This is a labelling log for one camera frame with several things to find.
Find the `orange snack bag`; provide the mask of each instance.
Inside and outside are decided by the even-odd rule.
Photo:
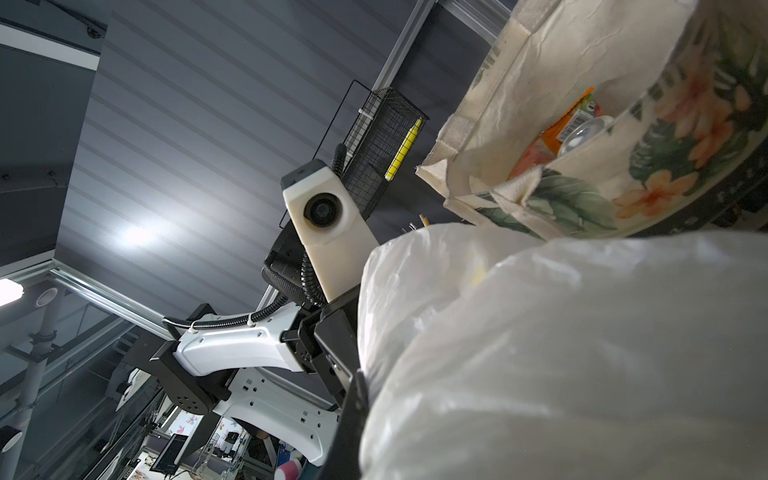
[[[603,113],[600,106],[592,100],[592,91],[588,89],[579,97],[568,111],[539,135],[523,152],[523,155],[512,168],[507,180],[517,177],[536,165],[546,165],[558,156],[563,141],[585,121],[600,117]]]

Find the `yellow marker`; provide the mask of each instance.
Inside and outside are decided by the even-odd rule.
[[[420,118],[411,127],[411,129],[408,130],[408,134],[402,140],[402,143],[400,144],[400,149],[397,150],[397,155],[395,155],[395,158],[392,160],[392,163],[389,165],[389,168],[387,169],[386,174],[384,174],[384,179],[387,180],[388,182],[391,182],[392,179],[395,177],[395,174],[397,173],[397,169],[400,168],[400,164],[402,163],[402,159],[406,157],[408,150],[411,149],[411,145],[413,145],[413,141],[416,139],[416,135],[419,134],[419,127],[421,126],[422,126],[422,119]]]

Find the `white plastic bag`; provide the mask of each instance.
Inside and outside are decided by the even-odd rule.
[[[371,253],[358,314],[360,365],[373,399],[395,361],[446,305],[499,261],[541,241],[495,226],[422,228]]]
[[[768,478],[766,255],[750,233],[511,255],[397,359],[362,436],[364,479]],[[375,291],[368,269],[361,303],[446,300],[400,270],[443,257],[379,259],[398,289]],[[372,311],[369,328],[386,324]],[[391,362],[366,345],[367,369]]]

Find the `barcode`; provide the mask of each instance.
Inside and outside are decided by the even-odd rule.
[[[583,124],[587,120],[592,120],[594,117],[583,110],[576,110],[576,113],[571,118],[571,121],[568,122],[568,125],[565,125],[565,128],[563,128],[563,131],[560,132],[558,135],[558,141],[564,142],[566,138],[568,138],[568,135],[574,133],[574,130],[576,128]]]

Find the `wire basket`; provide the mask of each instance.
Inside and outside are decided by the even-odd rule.
[[[344,141],[342,182],[364,219],[373,212],[429,118],[394,88],[371,91]]]

